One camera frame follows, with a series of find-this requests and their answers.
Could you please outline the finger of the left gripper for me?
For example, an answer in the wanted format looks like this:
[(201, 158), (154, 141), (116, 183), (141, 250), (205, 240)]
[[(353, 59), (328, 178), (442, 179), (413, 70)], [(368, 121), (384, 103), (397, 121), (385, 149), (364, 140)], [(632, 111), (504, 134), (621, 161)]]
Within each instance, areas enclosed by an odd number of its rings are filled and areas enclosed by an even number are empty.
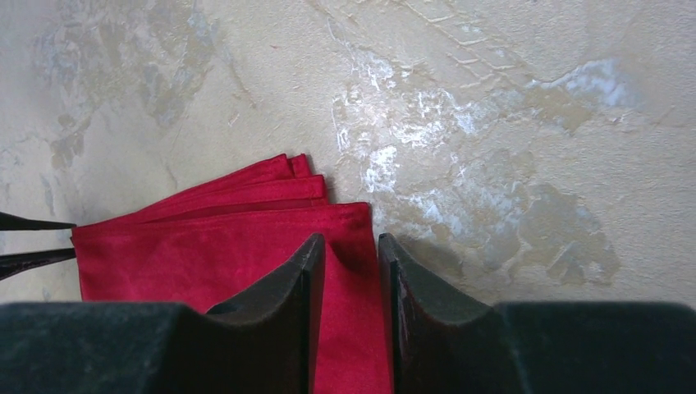
[(34, 220), (0, 212), (0, 227), (2, 231), (43, 231), (72, 229), (76, 224)]
[(2, 255), (1, 279), (4, 280), (33, 268), (40, 268), (50, 264), (74, 259), (75, 257), (76, 252), (73, 248)]

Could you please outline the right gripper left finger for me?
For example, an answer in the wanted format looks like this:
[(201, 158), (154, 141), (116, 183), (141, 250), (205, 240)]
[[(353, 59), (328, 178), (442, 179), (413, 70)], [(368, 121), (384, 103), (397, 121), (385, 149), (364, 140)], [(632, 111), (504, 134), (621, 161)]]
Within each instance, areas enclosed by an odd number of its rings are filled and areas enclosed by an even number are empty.
[(311, 393), (325, 240), (201, 314), (177, 303), (1, 308), (4, 393)]

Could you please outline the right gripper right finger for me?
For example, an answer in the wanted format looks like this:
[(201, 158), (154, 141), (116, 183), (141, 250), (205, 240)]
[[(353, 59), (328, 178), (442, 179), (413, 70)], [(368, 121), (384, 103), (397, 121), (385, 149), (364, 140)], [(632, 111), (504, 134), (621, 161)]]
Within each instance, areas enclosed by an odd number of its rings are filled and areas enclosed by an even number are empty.
[(395, 393), (692, 393), (695, 312), (669, 302), (486, 305), (378, 239)]

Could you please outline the red cloth napkin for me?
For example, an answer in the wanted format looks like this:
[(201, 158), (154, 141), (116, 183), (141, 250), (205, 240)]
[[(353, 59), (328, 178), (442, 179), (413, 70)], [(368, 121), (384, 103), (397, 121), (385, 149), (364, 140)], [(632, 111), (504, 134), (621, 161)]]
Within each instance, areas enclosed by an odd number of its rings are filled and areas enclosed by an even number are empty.
[(326, 241), (315, 390), (389, 393), (377, 251), (365, 202), (334, 204), (308, 158), (285, 154), (119, 218), (76, 227), (84, 300), (180, 301), (210, 309)]

